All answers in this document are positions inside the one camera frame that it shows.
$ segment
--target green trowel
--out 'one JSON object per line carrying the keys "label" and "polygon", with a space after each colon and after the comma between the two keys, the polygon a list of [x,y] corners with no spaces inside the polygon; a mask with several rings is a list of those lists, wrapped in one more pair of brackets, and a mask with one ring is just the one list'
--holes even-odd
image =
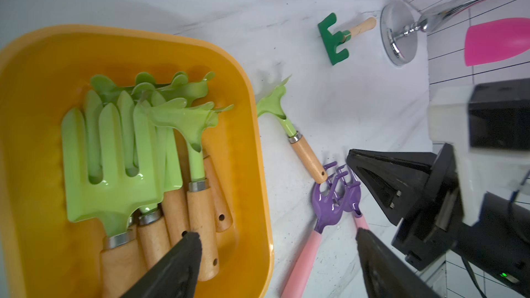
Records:
{"label": "green trowel", "polygon": [[280,103],[283,95],[287,92],[285,84],[289,81],[289,78],[290,76],[277,85],[268,96],[263,97],[256,104],[256,111],[258,112],[258,116],[269,113],[276,117],[285,130],[291,146],[308,170],[309,174],[311,174],[315,182],[323,183],[328,179],[328,174],[309,146],[305,137],[302,136],[299,131],[296,131],[293,123],[287,118],[287,115],[282,109],[282,104]]}
{"label": "green trowel", "polygon": [[[156,130],[146,116],[151,106],[148,102],[134,106],[126,92],[118,98],[118,107],[113,103],[103,107],[91,90],[85,98],[85,115],[74,108],[62,122],[68,219],[97,217],[107,233],[100,255],[104,297],[122,295],[145,273],[135,232],[127,230],[128,219],[143,205],[161,202],[163,195]],[[130,145],[130,129],[135,146]],[[136,169],[130,161],[134,147]]]}
{"label": "green trowel", "polygon": [[190,229],[201,237],[199,281],[208,281],[219,272],[219,261],[214,206],[203,164],[201,136],[205,129],[217,125],[219,112],[233,105],[220,109],[214,109],[211,102],[195,107],[186,105],[186,99],[176,98],[145,110],[156,126],[177,129],[186,140],[191,177],[187,192]]}

